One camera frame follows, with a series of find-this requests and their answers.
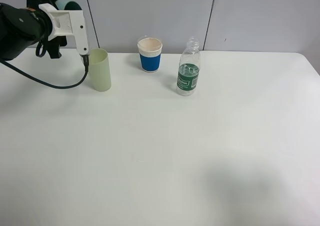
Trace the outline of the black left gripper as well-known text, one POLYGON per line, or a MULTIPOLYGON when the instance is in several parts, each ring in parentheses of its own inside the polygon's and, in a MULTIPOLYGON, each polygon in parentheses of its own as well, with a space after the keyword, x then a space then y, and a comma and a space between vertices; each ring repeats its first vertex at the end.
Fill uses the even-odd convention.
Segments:
MULTIPOLYGON (((28 8, 38 9, 41 4, 50 4, 58 9, 56 5, 57 0, 26 0, 26 6, 28 8)), ((51 59, 59 59, 62 55, 60 53, 60 47, 67 45, 66 36, 57 36, 43 45, 43 49, 46 50, 51 59)))

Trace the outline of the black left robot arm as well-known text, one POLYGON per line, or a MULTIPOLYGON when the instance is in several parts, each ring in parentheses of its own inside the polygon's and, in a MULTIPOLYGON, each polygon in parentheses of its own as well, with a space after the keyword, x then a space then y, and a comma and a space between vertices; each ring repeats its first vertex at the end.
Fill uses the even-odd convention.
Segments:
POLYGON ((67 45, 65 36, 49 39, 53 24, 49 16, 40 10, 39 5, 50 4, 58 8, 58 0, 26 0, 26 8, 15 8, 9 4, 0 4, 0 58, 11 61, 26 48, 37 44, 36 56, 46 53, 52 59, 61 57, 60 47, 67 45))

